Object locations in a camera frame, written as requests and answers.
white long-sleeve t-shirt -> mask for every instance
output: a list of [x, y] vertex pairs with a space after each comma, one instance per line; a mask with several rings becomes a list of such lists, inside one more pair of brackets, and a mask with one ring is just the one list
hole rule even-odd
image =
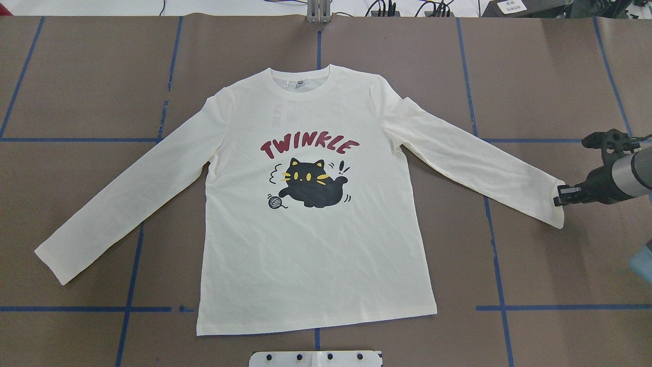
[[435, 314], [401, 145], [562, 227], [552, 201], [562, 181], [401, 99], [380, 76], [330, 65], [267, 69], [221, 89], [36, 254], [68, 283], [210, 162], [197, 335]]

black cat graphic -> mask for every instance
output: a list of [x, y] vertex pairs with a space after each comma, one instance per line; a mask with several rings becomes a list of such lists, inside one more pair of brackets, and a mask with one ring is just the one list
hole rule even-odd
[[303, 201], [303, 205], [308, 208], [337, 204], [342, 200], [342, 185], [349, 181], [344, 176], [332, 179], [324, 171], [322, 159], [315, 163], [303, 163], [292, 158], [283, 176], [283, 181], [288, 186], [278, 196], [289, 195], [295, 200]]

blue tape line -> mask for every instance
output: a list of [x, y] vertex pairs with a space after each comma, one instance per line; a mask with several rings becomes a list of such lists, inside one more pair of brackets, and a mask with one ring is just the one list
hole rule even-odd
[[528, 304], [521, 306], [475, 306], [476, 311], [652, 310], [652, 304]]
[[317, 32], [317, 70], [321, 69], [321, 31]]
[[93, 142], [93, 143], [113, 143], [113, 142], [137, 142], [137, 143], [155, 143], [157, 138], [0, 138], [0, 142]]
[[478, 136], [478, 127], [475, 125], [475, 109], [473, 107], [473, 98], [471, 97], [471, 82], [469, 81], [469, 69], [466, 65], [466, 54], [464, 53], [464, 39], [462, 38], [462, 24], [459, 18], [457, 21], [457, 37], [460, 39], [460, 53], [462, 54], [462, 68], [464, 70], [464, 83], [466, 84], [466, 97], [469, 99], [469, 112], [471, 114], [471, 125], [473, 134]]
[[[110, 306], [0, 306], [0, 312], [125, 312]], [[172, 312], [172, 307], [132, 307], [131, 312]]]
[[0, 138], [2, 138], [2, 136], [5, 134], [5, 129], [7, 128], [7, 124], [9, 123], [9, 116], [11, 116], [11, 110], [14, 108], [14, 103], [16, 102], [16, 98], [18, 97], [18, 91], [20, 90], [20, 85], [23, 84], [23, 78], [25, 78], [25, 73], [27, 72], [27, 66], [29, 65], [29, 61], [31, 60], [32, 54], [34, 53], [34, 48], [36, 48], [38, 36], [40, 35], [41, 29], [43, 28], [44, 21], [45, 21], [45, 17], [42, 16], [40, 22], [38, 23], [37, 32], [34, 35], [34, 39], [32, 40], [32, 45], [29, 47], [27, 58], [25, 58], [25, 63], [23, 64], [23, 70], [20, 72], [20, 76], [18, 77], [18, 83], [16, 83], [16, 89], [14, 89], [14, 94], [11, 96], [11, 101], [9, 101], [9, 107], [7, 107], [5, 120], [2, 122], [2, 127], [0, 127]]
[[165, 126], [165, 116], [168, 113], [169, 101], [170, 101], [169, 99], [166, 99], [165, 102], [163, 102], [163, 113], [161, 113], [161, 124], [158, 126], [158, 136], [156, 137], [158, 141], [161, 141], [163, 137], [163, 126]]
[[512, 340], [509, 336], [509, 324], [507, 323], [507, 312], [505, 310], [505, 294], [503, 292], [503, 281], [500, 275], [500, 264], [498, 263], [498, 250], [496, 249], [496, 236], [494, 235], [494, 222], [491, 218], [491, 208], [489, 207], [489, 198], [484, 197], [484, 212], [489, 220], [489, 231], [491, 233], [491, 247], [494, 251], [494, 273], [496, 274], [496, 285], [498, 288], [498, 301], [500, 302], [500, 314], [503, 319], [503, 333], [505, 335], [505, 345], [507, 346], [507, 360], [509, 367], [514, 367], [514, 355], [512, 353]]
[[615, 86], [614, 76], [611, 73], [611, 67], [609, 67], [609, 61], [607, 61], [607, 55], [604, 52], [604, 45], [602, 44], [602, 36], [600, 35], [600, 27], [598, 26], [598, 18], [593, 17], [593, 27], [595, 28], [595, 35], [598, 38], [598, 45], [600, 46], [600, 53], [602, 54], [602, 61], [604, 62], [604, 67], [607, 69], [607, 75], [609, 76], [609, 82], [612, 85], [614, 91], [615, 100], [618, 102], [618, 109], [620, 109], [620, 114], [623, 116], [623, 121], [625, 122], [625, 128], [629, 136], [632, 136], [632, 129], [629, 127], [629, 121], [627, 121], [627, 116], [625, 115], [625, 109], [623, 108], [623, 103], [620, 99], [620, 94], [618, 94], [618, 89]]
[[321, 336], [319, 328], [315, 329], [315, 350], [321, 351]]
[[131, 307], [129, 312], [172, 312], [172, 307]]
[[183, 24], [183, 16], [179, 17], [179, 24], [177, 25], [177, 39], [174, 41], [174, 51], [172, 52], [172, 62], [170, 63], [170, 77], [168, 78], [168, 91], [172, 90], [172, 76], [174, 75], [174, 65], [177, 62], [177, 51], [179, 49], [179, 38], [181, 38], [181, 25]]
[[131, 312], [131, 303], [134, 299], [134, 289], [136, 288], [136, 275], [138, 274], [138, 262], [140, 261], [140, 251], [143, 247], [143, 227], [145, 222], [140, 223], [140, 231], [138, 233], [138, 245], [136, 245], [136, 256], [134, 256], [134, 267], [131, 270], [131, 282], [129, 283], [129, 293], [126, 297], [125, 318], [123, 319], [122, 332], [120, 333], [120, 342], [118, 344], [118, 353], [115, 358], [115, 367], [120, 367], [122, 363], [122, 355], [125, 349], [126, 330], [129, 325], [129, 314]]
[[94, 306], [0, 306], [0, 312], [124, 312], [124, 307]]
[[581, 144], [582, 139], [517, 139], [517, 138], [488, 138], [487, 143], [572, 143]]

brown table surface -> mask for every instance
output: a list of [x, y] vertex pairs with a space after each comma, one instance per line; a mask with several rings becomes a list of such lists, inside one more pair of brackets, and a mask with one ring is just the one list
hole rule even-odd
[[60, 286], [33, 250], [220, 88], [267, 67], [382, 74], [403, 97], [575, 184], [580, 139], [652, 130], [652, 22], [303, 16], [0, 17], [0, 366], [246, 366], [372, 349], [385, 366], [650, 366], [652, 205], [557, 230], [408, 155], [439, 314], [195, 336], [204, 175]]

robotic arm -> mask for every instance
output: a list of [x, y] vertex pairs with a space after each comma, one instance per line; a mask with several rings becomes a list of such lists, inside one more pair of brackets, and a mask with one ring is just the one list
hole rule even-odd
[[[604, 165], [592, 170], [582, 183], [557, 186], [555, 206], [595, 201], [613, 204], [652, 193], [652, 146], [641, 149], [640, 144], [651, 137], [652, 134], [630, 137], [611, 129], [582, 139], [585, 148], [601, 150]], [[652, 240], [631, 259], [629, 266], [652, 283]]]

